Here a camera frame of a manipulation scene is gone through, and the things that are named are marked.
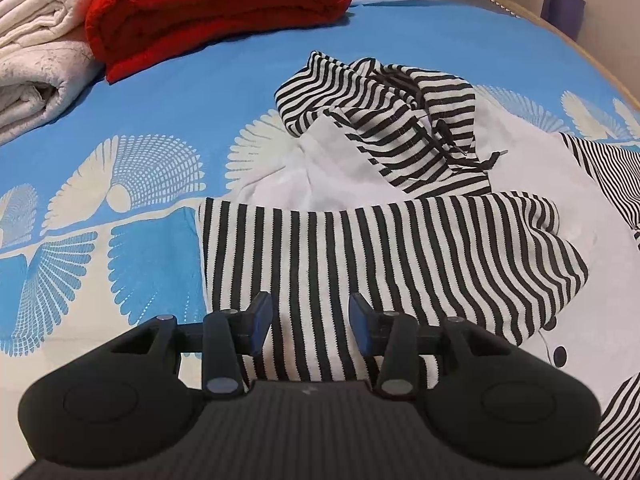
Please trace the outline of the cream folded quilt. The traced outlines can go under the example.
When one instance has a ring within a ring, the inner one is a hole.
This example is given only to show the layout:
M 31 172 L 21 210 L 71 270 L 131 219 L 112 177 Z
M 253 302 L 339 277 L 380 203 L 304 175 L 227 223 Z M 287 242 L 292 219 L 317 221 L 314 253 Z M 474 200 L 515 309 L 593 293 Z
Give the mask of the cream folded quilt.
M 52 122 L 99 73 L 86 38 L 92 0 L 1 0 L 1 142 Z

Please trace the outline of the purple box by wall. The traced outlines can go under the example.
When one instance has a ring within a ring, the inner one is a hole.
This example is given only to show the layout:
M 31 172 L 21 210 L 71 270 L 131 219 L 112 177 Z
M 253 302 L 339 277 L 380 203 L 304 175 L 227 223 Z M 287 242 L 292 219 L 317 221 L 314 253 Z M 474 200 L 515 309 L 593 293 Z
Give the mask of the purple box by wall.
M 544 0 L 540 17 L 576 41 L 582 28 L 585 8 L 585 0 Z

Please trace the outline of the red folded blanket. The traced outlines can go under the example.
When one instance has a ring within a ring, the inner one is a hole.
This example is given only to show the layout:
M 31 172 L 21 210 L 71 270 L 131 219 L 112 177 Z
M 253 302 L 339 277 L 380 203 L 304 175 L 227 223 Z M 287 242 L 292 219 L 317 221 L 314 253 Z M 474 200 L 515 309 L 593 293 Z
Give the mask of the red folded blanket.
M 85 31 L 108 82 L 236 35 L 338 21 L 352 0 L 92 0 Z

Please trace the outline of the black white striped garment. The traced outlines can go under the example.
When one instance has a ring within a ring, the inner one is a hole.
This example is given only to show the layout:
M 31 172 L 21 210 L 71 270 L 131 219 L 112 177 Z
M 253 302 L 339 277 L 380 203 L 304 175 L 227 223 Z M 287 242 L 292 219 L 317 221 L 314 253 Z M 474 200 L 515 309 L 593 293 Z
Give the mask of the black white striped garment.
M 272 298 L 260 380 L 367 382 L 349 298 L 437 326 L 458 316 L 587 386 L 582 459 L 639 474 L 639 155 L 544 133 L 494 90 L 314 52 L 276 95 L 286 159 L 198 206 L 210 313 Z

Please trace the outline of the blue white patterned bedsheet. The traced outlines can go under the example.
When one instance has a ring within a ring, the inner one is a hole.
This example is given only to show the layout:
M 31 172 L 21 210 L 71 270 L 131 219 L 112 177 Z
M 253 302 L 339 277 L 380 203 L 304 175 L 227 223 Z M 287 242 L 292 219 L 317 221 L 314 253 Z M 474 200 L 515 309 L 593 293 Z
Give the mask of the blue white patterned bedsheet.
M 554 32 L 446 0 L 355 0 L 341 23 L 214 44 L 100 82 L 52 125 L 1 150 L 1 474 L 32 454 L 26 388 L 159 314 L 207 300 L 198 206 L 292 148 L 276 95 L 320 52 L 437 70 L 494 90 L 544 133 L 639 155 L 639 114 Z

